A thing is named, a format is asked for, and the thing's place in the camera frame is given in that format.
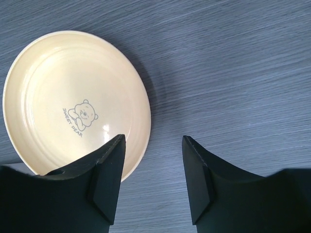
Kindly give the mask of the cream bear plate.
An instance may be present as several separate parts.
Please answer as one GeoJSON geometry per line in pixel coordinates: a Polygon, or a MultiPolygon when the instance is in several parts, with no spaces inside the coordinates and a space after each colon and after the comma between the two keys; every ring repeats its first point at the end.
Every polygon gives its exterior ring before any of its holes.
{"type": "Polygon", "coordinates": [[[127,179],[151,134],[151,107],[137,70],[112,44],[79,31],[46,34],[18,54],[7,73],[2,110],[15,151],[36,175],[123,134],[127,179]]]}

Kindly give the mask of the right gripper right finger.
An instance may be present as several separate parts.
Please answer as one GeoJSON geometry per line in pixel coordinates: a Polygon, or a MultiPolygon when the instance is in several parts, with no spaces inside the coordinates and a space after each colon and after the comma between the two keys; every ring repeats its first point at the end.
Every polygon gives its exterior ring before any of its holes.
{"type": "Polygon", "coordinates": [[[199,233],[310,232],[310,169],[287,168],[262,177],[190,136],[183,137],[182,155],[191,219],[199,233]]]}

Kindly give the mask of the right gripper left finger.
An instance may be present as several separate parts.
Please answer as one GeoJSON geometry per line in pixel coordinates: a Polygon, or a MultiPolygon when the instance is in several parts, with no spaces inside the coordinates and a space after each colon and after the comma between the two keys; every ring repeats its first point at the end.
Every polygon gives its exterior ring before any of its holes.
{"type": "Polygon", "coordinates": [[[1,232],[108,232],[115,219],[125,150],[125,136],[119,134],[46,175],[1,166],[1,232]]]}

